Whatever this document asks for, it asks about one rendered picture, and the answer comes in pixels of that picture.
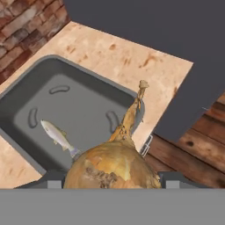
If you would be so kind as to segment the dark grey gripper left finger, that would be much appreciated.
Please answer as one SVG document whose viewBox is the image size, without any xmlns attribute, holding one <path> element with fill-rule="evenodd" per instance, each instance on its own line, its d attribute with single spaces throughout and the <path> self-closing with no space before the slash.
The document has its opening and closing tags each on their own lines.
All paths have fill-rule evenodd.
<svg viewBox="0 0 225 225">
<path fill-rule="evenodd" d="M 18 186 L 18 189 L 62 189 L 65 176 L 64 171 L 47 171 L 39 180 Z"/>
</svg>

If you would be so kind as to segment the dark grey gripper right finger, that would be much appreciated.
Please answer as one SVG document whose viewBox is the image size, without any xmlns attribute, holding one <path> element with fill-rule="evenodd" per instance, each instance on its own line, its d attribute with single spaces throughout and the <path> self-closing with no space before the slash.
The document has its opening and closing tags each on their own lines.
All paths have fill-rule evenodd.
<svg viewBox="0 0 225 225">
<path fill-rule="evenodd" d="M 195 189 L 195 188 L 207 188 L 206 185 L 202 185 L 196 182 L 192 182 L 188 178 L 185 178 L 182 173 L 176 171 L 160 171 L 158 173 L 162 188 L 164 189 Z"/>
</svg>

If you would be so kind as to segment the yellow-brown onion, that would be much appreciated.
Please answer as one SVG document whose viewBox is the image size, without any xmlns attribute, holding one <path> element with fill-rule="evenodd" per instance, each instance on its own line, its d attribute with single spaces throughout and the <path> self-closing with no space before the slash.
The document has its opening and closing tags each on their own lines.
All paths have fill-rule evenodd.
<svg viewBox="0 0 225 225">
<path fill-rule="evenodd" d="M 64 189 L 160 189 L 157 173 L 137 151 L 132 139 L 137 109 L 149 84 L 139 83 L 133 104 L 107 142 L 88 149 L 66 174 Z"/>
</svg>

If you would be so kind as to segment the silver fish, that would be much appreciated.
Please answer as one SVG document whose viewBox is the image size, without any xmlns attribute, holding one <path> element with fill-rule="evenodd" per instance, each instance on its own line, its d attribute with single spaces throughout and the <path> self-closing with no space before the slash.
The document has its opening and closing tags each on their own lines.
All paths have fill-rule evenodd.
<svg viewBox="0 0 225 225">
<path fill-rule="evenodd" d="M 80 153 L 80 150 L 78 148 L 72 146 L 69 143 L 66 133 L 56 125 L 47 120 L 41 120 L 40 124 L 42 125 L 47 135 L 54 141 L 54 144 L 60 144 L 63 151 L 68 150 L 72 158 Z"/>
</svg>

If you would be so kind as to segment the dark grey cabinet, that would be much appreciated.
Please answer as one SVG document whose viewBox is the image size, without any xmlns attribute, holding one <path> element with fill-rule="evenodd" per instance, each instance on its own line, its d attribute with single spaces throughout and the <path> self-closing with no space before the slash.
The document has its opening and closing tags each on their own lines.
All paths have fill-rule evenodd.
<svg viewBox="0 0 225 225">
<path fill-rule="evenodd" d="M 225 91 L 225 0 L 63 0 L 72 21 L 193 63 L 154 133 L 177 141 Z"/>
</svg>

